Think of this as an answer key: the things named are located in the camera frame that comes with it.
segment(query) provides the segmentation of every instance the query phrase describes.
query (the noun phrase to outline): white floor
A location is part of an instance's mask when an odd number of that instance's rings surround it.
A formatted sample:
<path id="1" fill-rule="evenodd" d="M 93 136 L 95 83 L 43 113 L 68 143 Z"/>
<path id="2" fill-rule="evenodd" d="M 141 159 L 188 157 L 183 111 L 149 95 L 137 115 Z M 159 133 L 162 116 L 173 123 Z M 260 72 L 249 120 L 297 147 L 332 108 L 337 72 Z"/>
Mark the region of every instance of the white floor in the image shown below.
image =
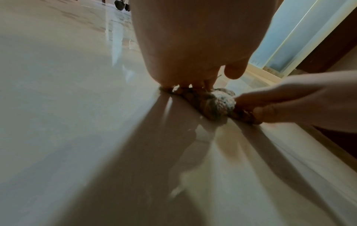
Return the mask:
<path id="1" fill-rule="evenodd" d="M 213 123 L 161 93 L 113 7 L 1 1 L 0 76 L 1 226 L 356 222 L 353 170 L 296 125 Z"/>

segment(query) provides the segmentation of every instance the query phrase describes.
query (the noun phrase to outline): frosted glass panel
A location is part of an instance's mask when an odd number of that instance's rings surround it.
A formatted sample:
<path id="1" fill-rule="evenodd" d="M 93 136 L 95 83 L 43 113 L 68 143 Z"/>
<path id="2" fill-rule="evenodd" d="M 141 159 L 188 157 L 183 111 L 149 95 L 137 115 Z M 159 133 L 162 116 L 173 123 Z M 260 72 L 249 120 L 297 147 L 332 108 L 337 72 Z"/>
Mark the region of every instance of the frosted glass panel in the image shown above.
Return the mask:
<path id="1" fill-rule="evenodd" d="M 262 43 L 249 63 L 263 68 L 316 0 L 285 0 L 275 13 Z"/>
<path id="2" fill-rule="evenodd" d="M 267 66 L 282 72 L 347 0 L 318 0 Z"/>

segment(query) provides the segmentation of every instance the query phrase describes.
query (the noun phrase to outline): human hand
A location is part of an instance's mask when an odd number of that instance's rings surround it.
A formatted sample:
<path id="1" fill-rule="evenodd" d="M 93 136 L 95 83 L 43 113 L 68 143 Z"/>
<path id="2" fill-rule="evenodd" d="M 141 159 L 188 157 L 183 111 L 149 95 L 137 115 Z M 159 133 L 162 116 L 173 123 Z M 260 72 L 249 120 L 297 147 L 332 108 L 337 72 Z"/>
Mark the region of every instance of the human hand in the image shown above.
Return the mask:
<path id="1" fill-rule="evenodd" d="M 241 77 L 278 2 L 133 0 L 132 21 L 149 74 L 165 88 L 211 89 L 223 65 L 228 78 Z"/>
<path id="2" fill-rule="evenodd" d="M 357 132 L 357 71 L 289 76 L 235 100 L 237 109 L 253 111 L 262 122 L 299 122 Z"/>

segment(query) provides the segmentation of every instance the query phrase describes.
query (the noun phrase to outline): mottled brown object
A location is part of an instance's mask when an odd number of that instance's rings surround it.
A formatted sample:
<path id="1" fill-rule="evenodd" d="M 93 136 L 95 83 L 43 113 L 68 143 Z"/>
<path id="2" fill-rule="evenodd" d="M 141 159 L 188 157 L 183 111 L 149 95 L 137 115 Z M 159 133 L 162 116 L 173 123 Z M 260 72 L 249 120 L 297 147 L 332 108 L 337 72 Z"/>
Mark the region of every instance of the mottled brown object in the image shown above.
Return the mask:
<path id="1" fill-rule="evenodd" d="M 225 88 L 212 89 L 210 92 L 204 89 L 181 87 L 177 89 L 161 88 L 161 90 L 182 96 L 209 120 L 217 120 L 222 116 L 228 116 L 249 124 L 261 123 L 255 119 L 251 112 L 234 111 L 235 93 Z"/>

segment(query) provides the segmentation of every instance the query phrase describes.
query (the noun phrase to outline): black wheel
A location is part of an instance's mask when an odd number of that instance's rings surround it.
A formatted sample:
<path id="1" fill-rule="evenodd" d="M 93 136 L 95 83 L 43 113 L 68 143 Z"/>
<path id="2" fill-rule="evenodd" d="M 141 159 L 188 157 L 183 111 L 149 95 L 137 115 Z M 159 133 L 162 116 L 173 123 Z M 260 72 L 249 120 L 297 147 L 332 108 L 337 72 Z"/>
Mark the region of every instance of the black wheel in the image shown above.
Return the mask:
<path id="1" fill-rule="evenodd" d="M 125 10 L 128 11 L 128 12 L 130 12 L 130 6 L 129 6 L 129 4 L 126 4 L 126 5 L 125 5 Z"/>
<path id="2" fill-rule="evenodd" d="M 124 3 L 121 2 L 121 1 L 116 0 L 116 1 L 114 2 L 114 5 L 115 5 L 115 7 L 116 7 L 117 9 L 119 9 L 120 11 L 122 11 L 122 10 L 124 9 Z"/>

